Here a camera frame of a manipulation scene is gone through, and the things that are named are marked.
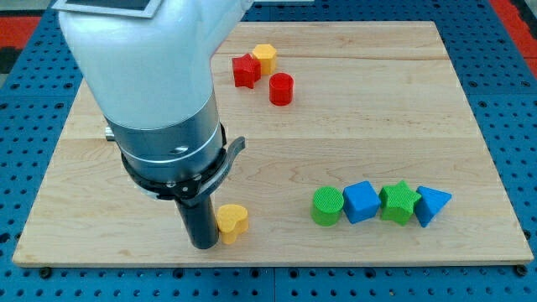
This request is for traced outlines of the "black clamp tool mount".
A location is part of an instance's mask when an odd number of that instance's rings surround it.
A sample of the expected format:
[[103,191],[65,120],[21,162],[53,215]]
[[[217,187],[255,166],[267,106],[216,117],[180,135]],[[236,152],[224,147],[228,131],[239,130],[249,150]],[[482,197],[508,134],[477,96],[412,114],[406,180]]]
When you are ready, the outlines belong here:
[[230,172],[238,154],[246,148],[245,137],[236,138],[228,148],[221,148],[216,158],[201,172],[187,179],[158,182],[144,178],[122,154],[123,165],[138,188],[155,200],[179,200],[187,206],[194,206],[208,198]]

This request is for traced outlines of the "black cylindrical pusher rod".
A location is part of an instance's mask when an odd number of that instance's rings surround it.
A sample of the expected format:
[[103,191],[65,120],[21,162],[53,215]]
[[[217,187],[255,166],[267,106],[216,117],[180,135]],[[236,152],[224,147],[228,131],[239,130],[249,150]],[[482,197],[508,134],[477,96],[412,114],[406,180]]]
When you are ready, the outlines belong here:
[[190,242],[198,249],[213,247],[219,238],[216,216],[210,197],[194,206],[176,200]]

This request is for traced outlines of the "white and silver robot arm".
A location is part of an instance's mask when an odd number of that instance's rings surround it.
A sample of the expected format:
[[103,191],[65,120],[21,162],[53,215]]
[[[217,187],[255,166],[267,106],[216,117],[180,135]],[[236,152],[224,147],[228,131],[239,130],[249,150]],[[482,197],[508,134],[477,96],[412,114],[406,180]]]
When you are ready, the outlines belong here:
[[250,0],[68,1],[53,7],[134,182],[173,200],[191,243],[219,237],[211,193],[245,148],[217,111],[211,58]]

